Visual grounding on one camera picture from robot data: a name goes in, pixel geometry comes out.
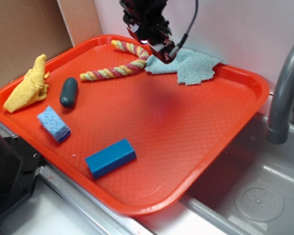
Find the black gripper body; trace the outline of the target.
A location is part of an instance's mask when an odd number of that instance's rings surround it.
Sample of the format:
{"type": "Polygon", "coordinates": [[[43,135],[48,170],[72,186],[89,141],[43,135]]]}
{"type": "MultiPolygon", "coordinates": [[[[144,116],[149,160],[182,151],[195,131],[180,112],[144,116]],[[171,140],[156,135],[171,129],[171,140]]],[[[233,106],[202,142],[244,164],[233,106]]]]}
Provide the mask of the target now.
{"type": "Polygon", "coordinates": [[[121,0],[119,4],[123,8],[123,21],[135,40],[152,46],[171,42],[169,21],[162,15],[165,0],[121,0]]]}

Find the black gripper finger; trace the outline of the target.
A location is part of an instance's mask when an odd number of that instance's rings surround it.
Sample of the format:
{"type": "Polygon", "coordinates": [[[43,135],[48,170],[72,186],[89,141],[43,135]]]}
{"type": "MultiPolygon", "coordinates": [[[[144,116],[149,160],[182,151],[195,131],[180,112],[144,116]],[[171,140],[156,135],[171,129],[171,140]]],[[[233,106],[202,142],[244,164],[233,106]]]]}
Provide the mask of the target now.
{"type": "Polygon", "coordinates": [[[167,45],[163,43],[150,46],[152,54],[165,64],[171,63],[178,52],[178,46],[174,42],[169,42],[167,45]]]}

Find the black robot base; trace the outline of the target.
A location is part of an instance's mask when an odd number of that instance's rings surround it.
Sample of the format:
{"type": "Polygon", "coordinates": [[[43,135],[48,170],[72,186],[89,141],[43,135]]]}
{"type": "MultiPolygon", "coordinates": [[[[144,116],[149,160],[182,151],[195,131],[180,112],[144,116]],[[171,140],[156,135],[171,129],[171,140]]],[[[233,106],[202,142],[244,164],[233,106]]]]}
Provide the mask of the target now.
{"type": "Polygon", "coordinates": [[[0,134],[0,219],[33,195],[40,166],[41,153],[23,138],[0,134]]]}

